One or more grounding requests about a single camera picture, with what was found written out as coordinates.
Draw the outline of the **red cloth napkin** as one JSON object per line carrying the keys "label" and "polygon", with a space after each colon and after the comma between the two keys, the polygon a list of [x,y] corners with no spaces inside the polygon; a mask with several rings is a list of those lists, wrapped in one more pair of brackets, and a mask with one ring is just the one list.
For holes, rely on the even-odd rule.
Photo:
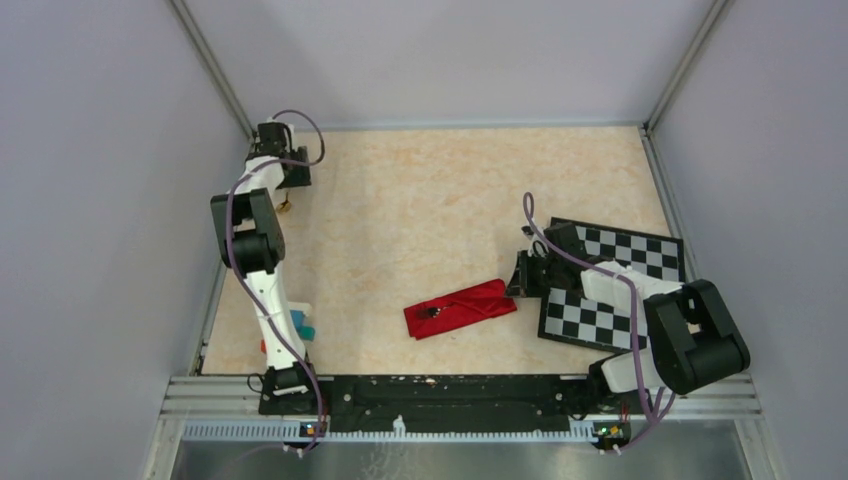
{"label": "red cloth napkin", "polygon": [[[403,314],[408,334],[416,340],[423,340],[514,313],[518,307],[512,298],[504,296],[505,288],[503,280],[493,279],[406,307]],[[453,301],[473,303],[487,310],[489,315],[483,316],[465,308],[453,307],[436,318],[420,316],[426,307],[442,306]]]}

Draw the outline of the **gold spoon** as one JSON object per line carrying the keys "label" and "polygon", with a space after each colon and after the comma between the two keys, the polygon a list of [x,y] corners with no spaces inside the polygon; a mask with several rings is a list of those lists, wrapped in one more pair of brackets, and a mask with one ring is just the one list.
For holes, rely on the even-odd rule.
{"label": "gold spoon", "polygon": [[278,214],[284,214],[284,213],[288,212],[292,207],[292,204],[291,204],[291,201],[290,201],[290,198],[289,198],[290,192],[287,189],[277,190],[275,192],[275,194],[276,194],[276,200],[277,200],[277,203],[276,203],[276,206],[275,206],[275,211]]}

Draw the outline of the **black fork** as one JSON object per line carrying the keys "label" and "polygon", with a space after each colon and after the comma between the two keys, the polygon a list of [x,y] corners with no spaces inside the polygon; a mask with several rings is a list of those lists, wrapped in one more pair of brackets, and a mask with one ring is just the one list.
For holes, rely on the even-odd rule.
{"label": "black fork", "polygon": [[483,309],[483,308],[480,308],[480,307],[478,307],[478,306],[474,305],[473,303],[469,303],[469,302],[462,302],[462,301],[460,301],[460,302],[453,301],[453,302],[449,302],[449,303],[447,303],[447,304],[445,304],[445,305],[442,305],[442,306],[430,306],[430,307],[426,307],[426,308],[422,311],[422,313],[420,314],[420,316],[421,316],[422,318],[436,318],[436,317],[438,317],[440,314],[442,314],[445,310],[447,310],[447,309],[449,309],[449,308],[453,308],[453,307],[461,307],[461,308],[465,308],[465,309],[468,309],[468,310],[470,310],[470,311],[472,311],[472,312],[475,312],[476,314],[483,315],[483,316],[488,316],[488,315],[489,315],[489,313],[488,313],[488,311],[487,311],[487,310],[485,310],[485,309]]}

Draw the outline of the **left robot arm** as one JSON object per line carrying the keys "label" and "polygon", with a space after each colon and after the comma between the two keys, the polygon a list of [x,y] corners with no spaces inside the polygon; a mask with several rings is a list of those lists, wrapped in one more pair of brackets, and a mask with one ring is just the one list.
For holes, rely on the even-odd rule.
{"label": "left robot arm", "polygon": [[262,398],[283,398],[297,413],[319,404],[320,386],[311,380],[307,351],[292,318],[282,263],[286,246],[274,200],[294,165],[306,162],[306,150],[293,148],[289,125],[268,120],[257,126],[253,144],[237,184],[210,199],[221,259],[247,293],[260,326],[266,372]]}

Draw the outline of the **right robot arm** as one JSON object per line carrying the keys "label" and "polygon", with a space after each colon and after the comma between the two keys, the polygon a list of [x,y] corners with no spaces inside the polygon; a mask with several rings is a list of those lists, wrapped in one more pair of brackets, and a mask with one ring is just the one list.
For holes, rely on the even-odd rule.
{"label": "right robot arm", "polygon": [[589,368],[594,409],[639,384],[686,395],[750,366],[718,287],[686,281],[682,240],[561,218],[522,232],[505,294],[540,299],[539,337],[607,352]]}

